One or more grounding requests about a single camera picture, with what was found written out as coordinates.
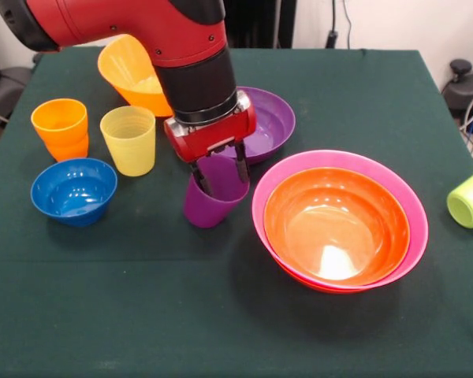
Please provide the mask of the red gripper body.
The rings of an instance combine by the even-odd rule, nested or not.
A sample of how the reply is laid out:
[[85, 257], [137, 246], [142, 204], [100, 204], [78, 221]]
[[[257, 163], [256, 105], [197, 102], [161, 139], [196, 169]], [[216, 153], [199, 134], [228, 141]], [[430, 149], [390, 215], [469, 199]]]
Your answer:
[[173, 117], [163, 123], [177, 156], [192, 163], [221, 148], [242, 142], [256, 130], [255, 107], [244, 90], [236, 91], [236, 108], [215, 122], [188, 126]]

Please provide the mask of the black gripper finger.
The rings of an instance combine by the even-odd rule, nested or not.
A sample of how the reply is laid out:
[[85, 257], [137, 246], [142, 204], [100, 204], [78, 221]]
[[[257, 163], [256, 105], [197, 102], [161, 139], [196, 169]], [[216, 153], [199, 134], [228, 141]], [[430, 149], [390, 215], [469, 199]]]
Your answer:
[[207, 158], [200, 158], [196, 161], [190, 162], [188, 165], [192, 171], [193, 178], [198, 185], [199, 189], [208, 196], [213, 195], [210, 181], [204, 173], [204, 167], [208, 162]]
[[239, 142], [236, 142], [234, 149], [236, 153], [236, 167], [237, 167], [237, 172], [240, 177], [240, 180], [243, 183], [248, 183], [250, 178], [249, 178], [249, 168], [248, 168], [248, 162], [246, 158], [244, 141], [241, 140]]

